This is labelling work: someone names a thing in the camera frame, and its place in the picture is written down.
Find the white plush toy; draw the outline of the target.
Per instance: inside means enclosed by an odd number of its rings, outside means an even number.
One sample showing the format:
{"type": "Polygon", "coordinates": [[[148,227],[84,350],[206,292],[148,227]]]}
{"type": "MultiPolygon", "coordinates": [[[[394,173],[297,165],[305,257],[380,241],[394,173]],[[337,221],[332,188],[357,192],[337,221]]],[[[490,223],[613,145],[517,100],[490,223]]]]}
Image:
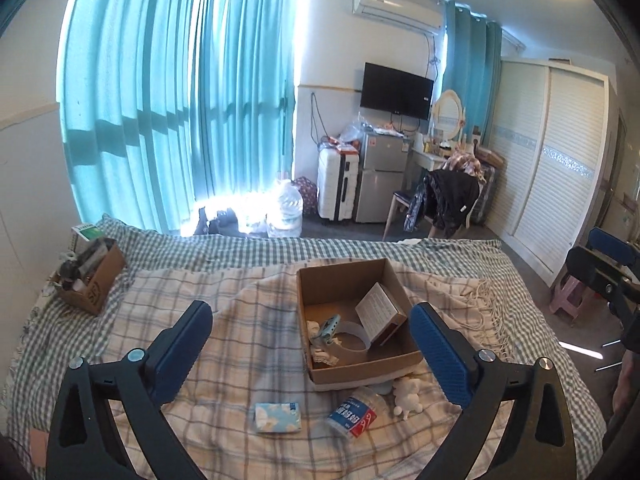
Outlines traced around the white plush toy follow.
{"type": "Polygon", "coordinates": [[[410,414],[423,412],[420,385],[420,380],[412,377],[401,377],[393,381],[393,413],[396,417],[407,420],[410,414]]]}

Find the clear jar blue red label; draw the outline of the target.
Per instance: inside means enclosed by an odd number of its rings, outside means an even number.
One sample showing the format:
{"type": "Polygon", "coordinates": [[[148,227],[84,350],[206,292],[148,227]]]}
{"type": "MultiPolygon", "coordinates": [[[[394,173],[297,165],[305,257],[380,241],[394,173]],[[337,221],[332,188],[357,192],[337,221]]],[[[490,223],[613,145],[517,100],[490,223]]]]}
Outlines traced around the clear jar blue red label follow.
{"type": "Polygon", "coordinates": [[[326,422],[341,437],[358,439],[386,414],[385,399],[369,387],[359,387],[329,414],[326,422]]]}

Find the brown printed medicine box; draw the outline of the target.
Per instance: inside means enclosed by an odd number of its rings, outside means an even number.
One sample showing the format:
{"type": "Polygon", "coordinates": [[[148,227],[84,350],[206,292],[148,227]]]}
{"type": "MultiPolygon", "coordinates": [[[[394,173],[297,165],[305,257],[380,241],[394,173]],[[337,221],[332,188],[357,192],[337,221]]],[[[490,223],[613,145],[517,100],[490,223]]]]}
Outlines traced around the brown printed medicine box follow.
{"type": "Polygon", "coordinates": [[[355,307],[371,344],[382,346],[407,319],[387,287],[376,282],[355,307]]]}

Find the blue white tissue pack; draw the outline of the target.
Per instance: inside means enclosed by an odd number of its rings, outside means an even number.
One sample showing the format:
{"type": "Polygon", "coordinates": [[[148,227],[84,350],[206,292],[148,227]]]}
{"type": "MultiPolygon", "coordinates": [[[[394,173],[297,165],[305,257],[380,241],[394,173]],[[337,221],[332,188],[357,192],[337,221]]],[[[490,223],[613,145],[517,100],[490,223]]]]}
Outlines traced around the blue white tissue pack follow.
{"type": "Polygon", "coordinates": [[[296,402],[256,403],[254,423],[260,434],[295,434],[302,430],[302,416],[296,402]]]}

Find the pink plastic stool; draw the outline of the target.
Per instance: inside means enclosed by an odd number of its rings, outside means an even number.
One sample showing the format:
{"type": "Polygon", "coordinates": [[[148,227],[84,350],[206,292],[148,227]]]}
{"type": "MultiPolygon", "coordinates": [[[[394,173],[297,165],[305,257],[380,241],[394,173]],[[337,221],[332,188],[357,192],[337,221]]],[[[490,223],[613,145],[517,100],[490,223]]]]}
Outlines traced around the pink plastic stool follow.
{"type": "Polygon", "coordinates": [[[574,276],[566,274],[552,292],[549,310],[552,314],[565,312],[575,321],[592,303],[594,291],[574,276]]]}

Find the white louvered wardrobe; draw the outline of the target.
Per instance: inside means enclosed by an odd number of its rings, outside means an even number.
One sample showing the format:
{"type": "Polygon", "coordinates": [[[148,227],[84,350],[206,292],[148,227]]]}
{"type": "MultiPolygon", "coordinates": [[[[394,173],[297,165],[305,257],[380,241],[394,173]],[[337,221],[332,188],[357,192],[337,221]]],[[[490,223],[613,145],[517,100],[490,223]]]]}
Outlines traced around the white louvered wardrobe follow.
{"type": "Polygon", "coordinates": [[[506,58],[488,146],[504,160],[488,228],[547,284],[587,229],[616,116],[608,76],[506,58]]]}

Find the green checked bed sheet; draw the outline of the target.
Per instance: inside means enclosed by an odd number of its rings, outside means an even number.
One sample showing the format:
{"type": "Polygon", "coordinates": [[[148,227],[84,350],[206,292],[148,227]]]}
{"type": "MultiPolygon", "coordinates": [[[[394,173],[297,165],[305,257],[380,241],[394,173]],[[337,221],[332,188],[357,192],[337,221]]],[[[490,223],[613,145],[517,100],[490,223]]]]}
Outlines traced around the green checked bed sheet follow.
{"type": "Polygon", "coordinates": [[[500,278],[506,292],[498,307],[499,339],[511,352],[509,362],[530,364],[548,356],[558,370],[575,438],[577,474],[586,478],[602,454],[605,421],[570,356],[496,240],[420,240],[412,244],[366,240],[231,237],[179,238],[102,219],[102,230],[116,240],[126,268],[108,293],[104,310],[91,315],[51,299],[32,310],[10,367],[1,405],[8,420],[4,433],[20,460],[37,478],[44,471],[29,453],[29,435],[48,430],[63,376],[76,356],[102,358],[118,300],[141,271],[185,270],[213,273],[254,266],[280,266],[317,259],[388,259],[412,270],[442,271],[450,278],[500,278]]]}

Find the chair with black jacket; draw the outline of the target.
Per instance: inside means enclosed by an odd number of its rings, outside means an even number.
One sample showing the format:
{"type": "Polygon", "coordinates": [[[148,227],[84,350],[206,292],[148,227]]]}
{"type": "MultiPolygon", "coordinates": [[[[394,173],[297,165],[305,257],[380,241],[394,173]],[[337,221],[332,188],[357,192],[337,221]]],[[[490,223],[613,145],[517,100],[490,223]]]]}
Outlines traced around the chair with black jacket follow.
{"type": "Polygon", "coordinates": [[[415,231],[422,220],[431,223],[429,237],[450,240],[469,227],[471,214],[480,198],[483,182],[463,171],[426,170],[416,189],[396,191],[385,221],[382,240],[386,240],[398,214],[405,209],[405,232],[415,231]]]}

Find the small cardboard box with clutter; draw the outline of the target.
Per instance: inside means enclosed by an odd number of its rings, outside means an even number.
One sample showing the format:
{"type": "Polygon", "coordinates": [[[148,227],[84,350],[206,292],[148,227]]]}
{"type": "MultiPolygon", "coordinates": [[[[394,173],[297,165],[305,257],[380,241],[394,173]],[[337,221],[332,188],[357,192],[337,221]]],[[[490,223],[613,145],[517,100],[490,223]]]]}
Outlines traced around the small cardboard box with clutter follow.
{"type": "Polygon", "coordinates": [[[64,261],[52,278],[58,296],[72,307],[99,315],[126,261],[112,238],[101,238],[64,261]]]}

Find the plaid beige blanket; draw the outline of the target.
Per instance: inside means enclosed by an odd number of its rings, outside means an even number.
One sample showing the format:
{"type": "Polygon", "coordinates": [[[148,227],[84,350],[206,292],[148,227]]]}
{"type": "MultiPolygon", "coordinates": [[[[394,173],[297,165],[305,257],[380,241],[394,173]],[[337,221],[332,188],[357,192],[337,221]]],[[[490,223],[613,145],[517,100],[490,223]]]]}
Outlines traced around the plaid beige blanket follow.
{"type": "MultiPolygon", "coordinates": [[[[355,388],[317,391],[307,373],[296,273],[353,261],[317,259],[213,273],[141,271],[117,301],[102,358],[116,361],[148,346],[191,302],[203,300],[213,311],[212,331],[164,414],[207,478],[412,479],[459,415],[424,361],[409,373],[420,379],[423,412],[405,420],[388,408],[358,439],[343,438],[326,423],[355,388]],[[256,403],[288,402],[299,405],[302,430],[256,431],[256,403]]],[[[450,278],[391,263],[412,305],[428,302],[473,346],[510,359],[498,336],[497,310],[506,298],[500,278],[450,278]]]]}

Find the open brown cardboard box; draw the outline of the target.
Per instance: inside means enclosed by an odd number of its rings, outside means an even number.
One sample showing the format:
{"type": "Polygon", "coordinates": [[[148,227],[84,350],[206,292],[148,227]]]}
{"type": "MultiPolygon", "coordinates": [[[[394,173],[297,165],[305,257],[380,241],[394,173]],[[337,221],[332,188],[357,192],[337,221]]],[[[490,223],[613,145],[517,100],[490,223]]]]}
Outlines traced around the open brown cardboard box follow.
{"type": "Polygon", "coordinates": [[[413,372],[423,361],[409,334],[412,303],[390,260],[357,260],[306,266],[296,273],[298,319],[307,373],[314,390],[331,391],[380,384],[413,372]],[[376,283],[388,288],[407,319],[382,346],[371,344],[355,307],[376,283]],[[334,344],[313,346],[307,322],[322,324],[341,315],[334,344]]]}

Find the white dressing table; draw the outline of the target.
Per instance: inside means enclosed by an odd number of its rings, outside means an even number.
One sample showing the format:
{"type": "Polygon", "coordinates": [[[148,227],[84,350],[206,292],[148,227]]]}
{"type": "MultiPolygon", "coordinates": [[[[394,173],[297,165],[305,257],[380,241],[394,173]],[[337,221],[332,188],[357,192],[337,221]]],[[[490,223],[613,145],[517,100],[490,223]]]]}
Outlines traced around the white dressing table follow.
{"type": "Polygon", "coordinates": [[[418,180],[423,171],[434,171],[442,168],[446,158],[433,153],[419,152],[413,148],[410,152],[409,178],[418,180]]]}

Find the oval white vanity mirror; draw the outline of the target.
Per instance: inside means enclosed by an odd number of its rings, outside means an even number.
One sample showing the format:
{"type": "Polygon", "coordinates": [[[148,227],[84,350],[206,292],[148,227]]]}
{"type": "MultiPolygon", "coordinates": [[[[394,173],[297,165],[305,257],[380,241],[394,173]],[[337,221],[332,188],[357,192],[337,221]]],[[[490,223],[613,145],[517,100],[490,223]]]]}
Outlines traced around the oval white vanity mirror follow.
{"type": "Polygon", "coordinates": [[[432,107],[433,131],[442,141],[451,141],[465,124],[465,109],[454,90],[445,90],[432,107]]]}

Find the narrow teal curtain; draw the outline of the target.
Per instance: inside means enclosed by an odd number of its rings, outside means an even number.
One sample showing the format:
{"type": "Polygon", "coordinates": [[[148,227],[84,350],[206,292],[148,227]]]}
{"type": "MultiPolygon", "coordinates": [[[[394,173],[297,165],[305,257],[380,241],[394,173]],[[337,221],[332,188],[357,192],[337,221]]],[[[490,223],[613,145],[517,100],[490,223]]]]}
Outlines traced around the narrow teal curtain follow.
{"type": "Polygon", "coordinates": [[[447,64],[442,88],[457,93],[468,136],[475,126],[486,140],[501,76],[502,27],[465,4],[445,6],[447,64]]]}

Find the silver mini fridge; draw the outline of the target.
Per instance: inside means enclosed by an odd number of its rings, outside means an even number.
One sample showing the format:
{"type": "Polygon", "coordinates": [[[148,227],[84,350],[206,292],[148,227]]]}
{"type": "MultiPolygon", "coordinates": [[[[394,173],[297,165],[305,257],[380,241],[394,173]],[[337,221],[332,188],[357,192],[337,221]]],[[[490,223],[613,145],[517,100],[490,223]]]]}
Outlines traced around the silver mini fridge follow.
{"type": "Polygon", "coordinates": [[[410,142],[404,136],[368,132],[361,149],[357,223],[383,223],[404,182],[410,142]]]}

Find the white suitcase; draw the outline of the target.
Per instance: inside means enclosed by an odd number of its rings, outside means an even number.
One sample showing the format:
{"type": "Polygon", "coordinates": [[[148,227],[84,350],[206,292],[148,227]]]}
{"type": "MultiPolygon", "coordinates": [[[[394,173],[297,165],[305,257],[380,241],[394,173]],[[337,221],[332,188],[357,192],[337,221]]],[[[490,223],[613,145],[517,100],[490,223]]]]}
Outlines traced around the white suitcase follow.
{"type": "Polygon", "coordinates": [[[355,207],[359,153],[353,146],[326,146],[319,153],[317,207],[322,220],[350,220],[355,207]]]}

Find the dark patterned bag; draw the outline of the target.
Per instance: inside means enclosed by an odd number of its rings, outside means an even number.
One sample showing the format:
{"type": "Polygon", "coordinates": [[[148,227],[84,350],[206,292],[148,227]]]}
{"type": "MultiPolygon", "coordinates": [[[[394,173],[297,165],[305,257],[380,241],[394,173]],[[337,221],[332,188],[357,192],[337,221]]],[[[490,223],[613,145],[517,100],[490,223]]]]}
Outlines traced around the dark patterned bag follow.
{"type": "Polygon", "coordinates": [[[317,185],[306,177],[294,179],[293,185],[297,188],[300,196],[302,196],[303,215],[309,217],[316,214],[318,210],[317,185]]]}

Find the large clear water bottle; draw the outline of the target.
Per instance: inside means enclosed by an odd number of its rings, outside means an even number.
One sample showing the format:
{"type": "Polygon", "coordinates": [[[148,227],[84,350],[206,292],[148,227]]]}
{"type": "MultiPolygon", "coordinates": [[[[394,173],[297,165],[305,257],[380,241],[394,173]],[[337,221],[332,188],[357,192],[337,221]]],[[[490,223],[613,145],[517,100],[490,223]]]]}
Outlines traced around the large clear water bottle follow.
{"type": "Polygon", "coordinates": [[[266,212],[270,238],[300,237],[303,227],[303,197],[290,180],[277,181],[266,212]]]}

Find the large teal window curtain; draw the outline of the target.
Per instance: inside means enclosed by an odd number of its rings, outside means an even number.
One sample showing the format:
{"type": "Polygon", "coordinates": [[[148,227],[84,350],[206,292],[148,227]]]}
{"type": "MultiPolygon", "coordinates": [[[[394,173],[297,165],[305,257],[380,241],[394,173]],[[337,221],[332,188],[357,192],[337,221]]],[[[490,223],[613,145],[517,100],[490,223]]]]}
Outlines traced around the large teal window curtain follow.
{"type": "Polygon", "coordinates": [[[177,233],[293,167],[298,0],[68,0],[56,97],[79,217],[177,233]]]}

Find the black wall television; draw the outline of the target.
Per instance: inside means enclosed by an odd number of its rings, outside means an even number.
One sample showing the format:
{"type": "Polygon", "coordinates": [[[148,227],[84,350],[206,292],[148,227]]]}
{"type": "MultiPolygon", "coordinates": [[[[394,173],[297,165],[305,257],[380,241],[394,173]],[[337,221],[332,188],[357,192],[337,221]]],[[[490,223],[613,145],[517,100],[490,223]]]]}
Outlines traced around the black wall television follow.
{"type": "Polygon", "coordinates": [[[360,106],[393,115],[427,120],[434,81],[403,70],[364,64],[360,106]]]}

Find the white wall air conditioner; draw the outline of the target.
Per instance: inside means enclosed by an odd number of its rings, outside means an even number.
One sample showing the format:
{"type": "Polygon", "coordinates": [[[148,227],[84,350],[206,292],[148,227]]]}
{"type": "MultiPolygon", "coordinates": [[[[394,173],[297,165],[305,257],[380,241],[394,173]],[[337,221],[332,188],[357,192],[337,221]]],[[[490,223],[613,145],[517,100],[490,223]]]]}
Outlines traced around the white wall air conditioner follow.
{"type": "Polygon", "coordinates": [[[442,12],[406,0],[352,0],[352,13],[417,34],[438,36],[442,30],[442,12]]]}

